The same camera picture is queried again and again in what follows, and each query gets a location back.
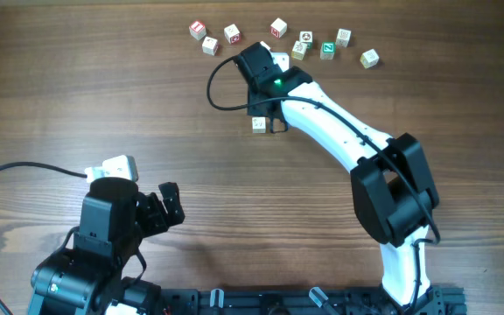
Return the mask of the plain wooden base block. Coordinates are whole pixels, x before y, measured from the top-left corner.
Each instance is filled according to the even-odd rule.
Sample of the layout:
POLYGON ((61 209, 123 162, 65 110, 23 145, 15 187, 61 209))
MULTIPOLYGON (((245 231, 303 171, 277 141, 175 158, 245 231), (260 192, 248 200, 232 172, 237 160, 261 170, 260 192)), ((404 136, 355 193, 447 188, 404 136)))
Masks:
POLYGON ((266 119, 264 117, 252 118, 252 130, 254 133, 265 133, 266 132, 266 119))

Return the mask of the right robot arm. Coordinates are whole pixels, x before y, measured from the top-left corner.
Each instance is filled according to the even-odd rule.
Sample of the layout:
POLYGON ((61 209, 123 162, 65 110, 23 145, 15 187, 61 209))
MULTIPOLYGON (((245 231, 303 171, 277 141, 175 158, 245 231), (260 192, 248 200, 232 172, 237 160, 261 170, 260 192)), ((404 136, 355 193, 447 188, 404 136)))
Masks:
POLYGON ((432 219, 438 191, 421 144, 408 133, 392 137, 367 126, 302 69, 282 69, 285 56, 260 43, 233 61, 248 85, 246 106, 254 115, 303 131, 349 173, 355 215, 381 246, 382 287, 398 306, 413 311, 431 287, 424 246, 427 234, 438 231, 432 219))

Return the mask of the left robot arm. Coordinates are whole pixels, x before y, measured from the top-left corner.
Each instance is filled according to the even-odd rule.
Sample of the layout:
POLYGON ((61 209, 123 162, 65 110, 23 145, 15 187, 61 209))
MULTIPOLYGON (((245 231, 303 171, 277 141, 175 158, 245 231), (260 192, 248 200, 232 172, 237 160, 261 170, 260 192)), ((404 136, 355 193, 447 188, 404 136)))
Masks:
POLYGON ((144 194, 125 178, 99 178, 85 196, 80 223, 34 271, 30 314, 164 314, 160 286, 123 275, 129 259, 145 260, 142 240, 185 219, 179 187, 166 182, 144 194))

